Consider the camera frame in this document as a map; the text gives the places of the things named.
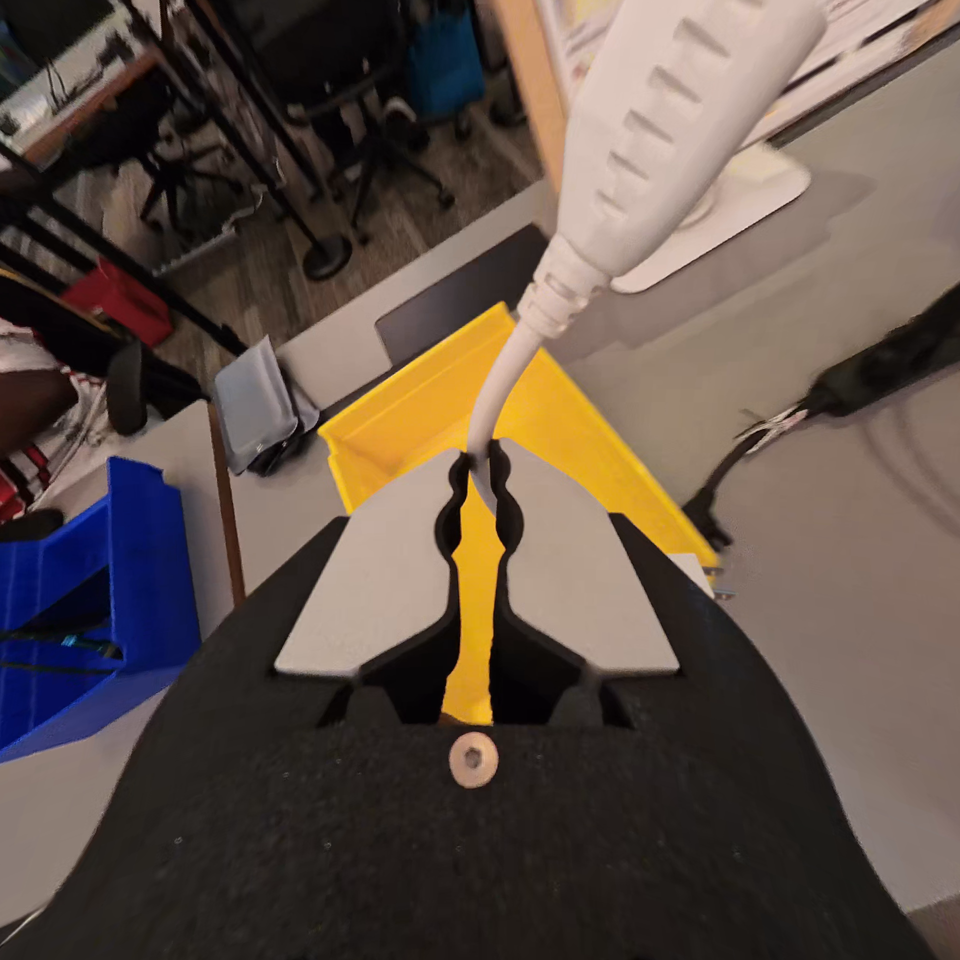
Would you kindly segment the black office chair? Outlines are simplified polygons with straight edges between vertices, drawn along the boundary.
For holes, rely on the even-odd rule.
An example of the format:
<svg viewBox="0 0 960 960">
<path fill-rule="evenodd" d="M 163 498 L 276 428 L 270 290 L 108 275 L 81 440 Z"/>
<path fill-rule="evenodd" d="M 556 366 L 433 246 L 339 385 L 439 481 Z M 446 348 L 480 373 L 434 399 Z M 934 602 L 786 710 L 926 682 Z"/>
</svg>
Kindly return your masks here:
<svg viewBox="0 0 960 960">
<path fill-rule="evenodd" d="M 370 103 L 402 78 L 401 2 L 221 2 L 218 17 L 281 117 L 312 130 L 340 180 L 356 173 L 349 225 L 362 246 L 370 237 L 361 215 L 383 170 L 405 170 L 436 192 L 440 210 L 454 206 L 450 188 L 414 158 L 399 122 Z"/>
</svg>

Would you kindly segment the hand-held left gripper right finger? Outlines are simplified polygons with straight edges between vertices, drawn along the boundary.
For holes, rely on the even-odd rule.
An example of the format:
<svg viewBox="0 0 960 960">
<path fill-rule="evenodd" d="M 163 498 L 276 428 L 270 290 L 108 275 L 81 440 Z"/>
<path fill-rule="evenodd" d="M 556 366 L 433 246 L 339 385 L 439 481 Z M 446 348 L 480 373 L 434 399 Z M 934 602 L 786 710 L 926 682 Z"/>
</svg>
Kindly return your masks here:
<svg viewBox="0 0 960 960">
<path fill-rule="evenodd" d="M 510 438 L 489 447 L 506 612 L 598 676 L 671 676 L 677 655 L 611 514 Z"/>
</svg>

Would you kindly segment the yellow plastic bin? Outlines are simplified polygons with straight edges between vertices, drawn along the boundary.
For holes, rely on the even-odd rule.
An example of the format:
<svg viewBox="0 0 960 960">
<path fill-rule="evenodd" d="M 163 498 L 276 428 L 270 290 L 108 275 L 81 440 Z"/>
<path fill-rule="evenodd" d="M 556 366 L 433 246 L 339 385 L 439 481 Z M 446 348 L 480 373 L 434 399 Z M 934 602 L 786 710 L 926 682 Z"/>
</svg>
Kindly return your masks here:
<svg viewBox="0 0 960 960">
<path fill-rule="evenodd" d="M 447 449 L 466 449 L 474 402 L 513 332 L 504 304 L 403 366 L 318 428 L 342 505 L 353 513 L 401 474 Z M 610 513 L 626 516 L 663 553 L 678 555 L 707 593 L 719 570 L 714 549 L 543 348 L 499 415 L 496 438 L 521 444 L 580 483 Z M 442 710 L 456 721 L 488 725 L 494 598 L 503 552 L 493 514 L 473 486 L 461 511 L 461 644 Z"/>
</svg>

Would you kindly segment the dark grey desk pad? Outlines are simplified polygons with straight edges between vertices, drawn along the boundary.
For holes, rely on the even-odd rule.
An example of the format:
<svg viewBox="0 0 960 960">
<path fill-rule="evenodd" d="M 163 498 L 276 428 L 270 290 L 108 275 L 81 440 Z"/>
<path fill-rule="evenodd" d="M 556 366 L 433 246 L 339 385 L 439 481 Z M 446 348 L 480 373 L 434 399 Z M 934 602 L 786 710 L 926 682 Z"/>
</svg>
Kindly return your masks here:
<svg viewBox="0 0 960 960">
<path fill-rule="evenodd" d="M 390 360 L 390 372 L 490 308 L 515 309 L 547 244 L 546 234 L 528 224 L 378 319 L 376 332 Z"/>
</svg>

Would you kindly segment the blue bag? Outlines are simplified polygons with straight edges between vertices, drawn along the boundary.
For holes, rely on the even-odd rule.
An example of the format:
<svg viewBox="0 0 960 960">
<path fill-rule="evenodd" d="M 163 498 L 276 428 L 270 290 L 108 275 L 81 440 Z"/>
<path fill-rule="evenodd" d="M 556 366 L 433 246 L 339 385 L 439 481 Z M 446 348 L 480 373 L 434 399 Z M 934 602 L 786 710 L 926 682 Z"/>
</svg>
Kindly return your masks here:
<svg viewBox="0 0 960 960">
<path fill-rule="evenodd" d="M 410 103 L 425 119 L 453 117 L 486 94 L 472 2 L 430 2 L 407 54 Z"/>
</svg>

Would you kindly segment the blue plastic bin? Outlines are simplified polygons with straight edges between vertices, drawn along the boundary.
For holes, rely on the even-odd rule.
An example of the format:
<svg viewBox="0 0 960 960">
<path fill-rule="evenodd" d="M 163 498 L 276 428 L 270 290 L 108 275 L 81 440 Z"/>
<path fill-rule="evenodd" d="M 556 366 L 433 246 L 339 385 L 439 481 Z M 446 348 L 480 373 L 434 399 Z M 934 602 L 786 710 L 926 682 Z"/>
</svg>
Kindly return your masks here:
<svg viewBox="0 0 960 960">
<path fill-rule="evenodd" d="M 105 477 L 56 531 L 2 543 L 3 763 L 100 733 L 201 645 L 180 492 L 142 462 Z"/>
</svg>

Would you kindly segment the grey folded pouch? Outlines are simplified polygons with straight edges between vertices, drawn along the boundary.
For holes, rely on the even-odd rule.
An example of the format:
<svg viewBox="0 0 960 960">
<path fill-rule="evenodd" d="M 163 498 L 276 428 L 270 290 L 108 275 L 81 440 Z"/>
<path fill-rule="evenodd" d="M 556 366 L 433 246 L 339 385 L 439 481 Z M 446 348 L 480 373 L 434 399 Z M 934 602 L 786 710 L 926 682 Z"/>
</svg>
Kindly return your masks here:
<svg viewBox="0 0 960 960">
<path fill-rule="evenodd" d="M 215 376 L 212 402 L 229 471 L 269 477 L 296 459 L 321 411 L 262 338 Z"/>
</svg>

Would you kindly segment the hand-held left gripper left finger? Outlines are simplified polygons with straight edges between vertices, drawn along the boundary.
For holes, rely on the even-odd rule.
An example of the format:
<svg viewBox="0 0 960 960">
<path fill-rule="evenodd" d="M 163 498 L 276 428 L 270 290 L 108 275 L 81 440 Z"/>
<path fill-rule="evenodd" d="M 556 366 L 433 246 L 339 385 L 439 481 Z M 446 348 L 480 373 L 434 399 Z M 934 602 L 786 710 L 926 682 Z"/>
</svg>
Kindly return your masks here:
<svg viewBox="0 0 960 960">
<path fill-rule="evenodd" d="M 464 453 L 439 452 L 382 486 L 347 520 L 273 667 L 358 679 L 455 605 Z"/>
</svg>

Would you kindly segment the red plastic bin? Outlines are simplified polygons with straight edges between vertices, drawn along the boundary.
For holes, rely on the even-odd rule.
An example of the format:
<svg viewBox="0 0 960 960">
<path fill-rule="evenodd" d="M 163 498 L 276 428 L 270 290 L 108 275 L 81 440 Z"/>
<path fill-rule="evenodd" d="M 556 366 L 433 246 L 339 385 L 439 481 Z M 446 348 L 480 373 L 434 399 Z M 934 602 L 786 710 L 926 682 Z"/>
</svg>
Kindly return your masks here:
<svg viewBox="0 0 960 960">
<path fill-rule="evenodd" d="M 174 333 L 166 302 L 102 256 L 62 299 L 88 314 L 114 321 L 153 349 Z"/>
</svg>

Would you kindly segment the wooden board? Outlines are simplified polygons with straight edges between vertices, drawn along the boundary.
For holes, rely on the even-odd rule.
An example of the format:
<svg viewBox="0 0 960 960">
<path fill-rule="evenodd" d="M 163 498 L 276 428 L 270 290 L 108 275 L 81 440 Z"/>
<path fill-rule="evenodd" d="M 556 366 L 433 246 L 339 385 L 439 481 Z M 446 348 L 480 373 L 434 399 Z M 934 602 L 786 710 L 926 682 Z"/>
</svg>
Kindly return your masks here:
<svg viewBox="0 0 960 960">
<path fill-rule="evenodd" d="M 536 1 L 493 1 L 546 177 L 560 195 L 567 110 Z"/>
</svg>

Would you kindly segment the grey desk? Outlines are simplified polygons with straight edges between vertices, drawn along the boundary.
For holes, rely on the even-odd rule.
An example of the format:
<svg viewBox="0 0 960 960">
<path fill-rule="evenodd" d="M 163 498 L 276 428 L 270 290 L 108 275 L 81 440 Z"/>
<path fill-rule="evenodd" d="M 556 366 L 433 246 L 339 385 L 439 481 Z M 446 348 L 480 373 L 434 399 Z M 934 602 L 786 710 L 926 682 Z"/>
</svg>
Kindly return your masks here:
<svg viewBox="0 0 960 960">
<path fill-rule="evenodd" d="M 781 412 L 928 306 L 955 323 L 958 41 L 792 142 L 813 183 L 555 359 L 670 498 L 741 414 Z M 242 519 L 256 590 L 137 719 L 84 851 L 2 958 L 910 958 L 958 896 L 958 366 L 741 461 L 732 607 L 620 507 L 680 660 L 601 680 L 595 722 L 397 718 L 273 666 L 359 517 L 328 446 Z"/>
</svg>

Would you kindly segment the black power strip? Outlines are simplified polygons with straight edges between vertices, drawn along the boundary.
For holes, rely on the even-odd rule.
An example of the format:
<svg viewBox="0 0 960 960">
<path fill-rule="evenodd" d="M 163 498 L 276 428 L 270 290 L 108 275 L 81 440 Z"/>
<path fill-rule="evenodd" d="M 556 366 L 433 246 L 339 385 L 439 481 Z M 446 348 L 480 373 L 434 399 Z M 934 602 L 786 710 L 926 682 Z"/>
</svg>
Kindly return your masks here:
<svg viewBox="0 0 960 960">
<path fill-rule="evenodd" d="M 880 340 L 819 373 L 787 409 L 740 433 L 732 450 L 681 510 L 715 552 L 726 551 L 733 539 L 718 522 L 714 505 L 721 483 L 736 464 L 807 422 L 851 417 L 957 366 L 958 361 L 959 286 L 954 285 Z"/>
</svg>

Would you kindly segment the black pole stand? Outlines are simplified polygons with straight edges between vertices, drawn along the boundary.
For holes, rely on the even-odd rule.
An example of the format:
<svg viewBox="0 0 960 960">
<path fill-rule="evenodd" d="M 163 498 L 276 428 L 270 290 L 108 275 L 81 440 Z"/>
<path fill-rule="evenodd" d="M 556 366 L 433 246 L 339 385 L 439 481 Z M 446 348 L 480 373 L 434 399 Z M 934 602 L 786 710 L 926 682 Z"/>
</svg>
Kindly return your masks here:
<svg viewBox="0 0 960 960">
<path fill-rule="evenodd" d="M 287 156 L 305 178 L 306 185 L 313 188 L 308 199 L 327 198 L 327 188 L 312 161 L 292 138 L 278 110 L 268 101 L 260 83 L 246 66 L 236 43 L 217 20 L 213 6 L 210 2 L 203 1 L 185 1 L 183 4 L 197 29 L 203 32 L 206 41 L 215 50 L 236 84 L 244 90 L 246 100 L 266 125 L 271 134 L 272 146 L 276 150 L 275 164 L 280 164 L 283 156 Z M 278 170 L 273 178 L 276 189 L 271 195 L 274 204 L 282 211 L 281 217 L 294 224 L 306 241 L 306 251 L 301 257 L 301 271 L 306 280 L 311 282 L 331 280 L 349 265 L 354 251 L 353 244 L 342 232 L 318 235 L 289 197 L 282 167 Z"/>
</svg>

